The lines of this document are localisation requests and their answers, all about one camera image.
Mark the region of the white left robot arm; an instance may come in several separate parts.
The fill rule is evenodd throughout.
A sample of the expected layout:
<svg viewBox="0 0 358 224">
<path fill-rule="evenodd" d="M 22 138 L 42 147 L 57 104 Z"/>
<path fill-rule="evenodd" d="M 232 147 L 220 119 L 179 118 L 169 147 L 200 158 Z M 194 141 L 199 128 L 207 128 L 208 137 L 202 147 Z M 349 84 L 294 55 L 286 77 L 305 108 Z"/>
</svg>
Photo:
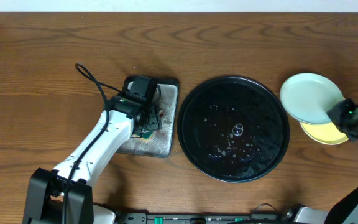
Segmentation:
<svg viewBox="0 0 358 224">
<path fill-rule="evenodd" d="M 105 99 L 100 119 L 82 143 L 53 170 L 38 168 L 27 189 L 23 223 L 114 223 L 116 214 L 93 202 L 93 186 L 112 156 L 134 134 L 161 128 L 153 103 L 154 78 Z"/>
</svg>

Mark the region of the mint green plate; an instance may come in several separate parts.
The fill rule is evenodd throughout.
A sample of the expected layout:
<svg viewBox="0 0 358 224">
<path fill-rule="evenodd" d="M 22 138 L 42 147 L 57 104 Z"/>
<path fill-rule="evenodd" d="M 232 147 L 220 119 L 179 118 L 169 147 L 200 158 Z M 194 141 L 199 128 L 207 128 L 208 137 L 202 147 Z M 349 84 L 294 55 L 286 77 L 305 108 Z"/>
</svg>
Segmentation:
<svg viewBox="0 0 358 224">
<path fill-rule="evenodd" d="M 315 73 L 299 73 L 288 78 L 280 89 L 280 101 L 294 119 L 307 124 L 327 124 L 327 112 L 344 96 L 330 79 Z"/>
</svg>

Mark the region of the yellow plate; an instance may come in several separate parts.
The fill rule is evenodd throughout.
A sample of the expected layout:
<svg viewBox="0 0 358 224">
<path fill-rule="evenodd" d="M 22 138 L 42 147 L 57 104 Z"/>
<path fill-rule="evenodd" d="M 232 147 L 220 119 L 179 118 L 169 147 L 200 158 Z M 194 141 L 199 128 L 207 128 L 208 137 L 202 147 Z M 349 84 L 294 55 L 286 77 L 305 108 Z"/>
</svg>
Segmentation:
<svg viewBox="0 0 358 224">
<path fill-rule="evenodd" d="M 300 122 L 300 126 L 311 139 L 321 144 L 337 145 L 349 140 L 333 123 L 315 125 Z"/>
</svg>

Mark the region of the green yellow sponge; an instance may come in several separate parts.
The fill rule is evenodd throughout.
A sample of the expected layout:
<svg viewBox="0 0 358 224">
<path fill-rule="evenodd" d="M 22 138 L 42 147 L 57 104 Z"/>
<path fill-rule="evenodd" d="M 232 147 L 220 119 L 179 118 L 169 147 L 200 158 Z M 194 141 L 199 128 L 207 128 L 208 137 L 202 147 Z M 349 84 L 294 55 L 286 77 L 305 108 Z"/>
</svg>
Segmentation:
<svg viewBox="0 0 358 224">
<path fill-rule="evenodd" d="M 143 133 L 142 136 L 140 137 L 140 139 L 143 142 L 149 142 L 154 137 L 154 135 L 155 135 L 154 131 L 149 131 L 149 132 Z"/>
</svg>

